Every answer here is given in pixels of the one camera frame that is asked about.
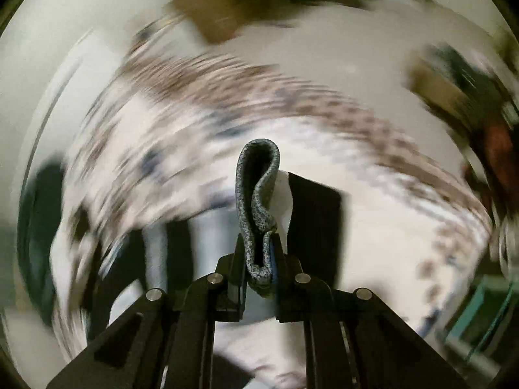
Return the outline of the black white grey sock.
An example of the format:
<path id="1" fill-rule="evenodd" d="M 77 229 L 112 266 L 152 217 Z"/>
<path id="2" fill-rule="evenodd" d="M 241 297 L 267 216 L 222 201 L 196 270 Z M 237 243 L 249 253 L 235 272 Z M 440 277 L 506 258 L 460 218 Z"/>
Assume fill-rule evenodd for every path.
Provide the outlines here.
<path id="1" fill-rule="evenodd" d="M 342 247 L 342 193 L 286 171 L 277 173 L 269 213 L 272 282 L 278 281 L 279 250 L 297 260 L 304 273 L 335 286 Z"/>

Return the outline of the grey speckled sock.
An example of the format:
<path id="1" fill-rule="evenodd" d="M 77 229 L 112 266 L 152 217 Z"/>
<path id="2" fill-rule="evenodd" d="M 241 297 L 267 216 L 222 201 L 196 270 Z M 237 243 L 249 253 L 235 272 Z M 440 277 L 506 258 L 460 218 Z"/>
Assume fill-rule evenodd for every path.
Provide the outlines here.
<path id="1" fill-rule="evenodd" d="M 273 279 L 271 237 L 277 222 L 270 212 L 281 156 L 273 141 L 248 142 L 237 160 L 235 196 L 240 234 L 244 243 L 246 268 L 252 284 L 261 289 Z"/>

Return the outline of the floral fleece blanket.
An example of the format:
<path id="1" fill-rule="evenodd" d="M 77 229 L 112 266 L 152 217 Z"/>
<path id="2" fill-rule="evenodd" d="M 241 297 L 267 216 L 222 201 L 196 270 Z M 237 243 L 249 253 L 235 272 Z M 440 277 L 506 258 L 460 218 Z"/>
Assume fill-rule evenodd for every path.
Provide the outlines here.
<path id="1" fill-rule="evenodd" d="M 177 262 L 158 243 L 186 225 L 198 273 L 237 236 L 239 153 L 267 139 L 280 171 L 342 193 L 335 287 L 372 285 L 422 337 L 466 283 L 490 238 L 469 187 L 391 123 L 325 86 L 223 55 L 131 55 L 91 104 L 64 157 L 62 219 L 50 250 L 52 327 L 66 360 L 146 284 L 168 288 Z M 144 280 L 101 282 L 133 230 L 152 244 Z"/>

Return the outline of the brown cardboard box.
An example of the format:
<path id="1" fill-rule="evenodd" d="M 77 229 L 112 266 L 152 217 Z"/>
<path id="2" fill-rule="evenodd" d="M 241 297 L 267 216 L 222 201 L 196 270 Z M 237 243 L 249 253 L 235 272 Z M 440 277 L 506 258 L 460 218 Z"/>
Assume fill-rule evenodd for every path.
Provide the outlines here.
<path id="1" fill-rule="evenodd" d="M 237 37 L 253 23 L 281 21 L 288 16 L 289 0 L 173 0 L 171 7 L 190 20 L 209 44 Z"/>

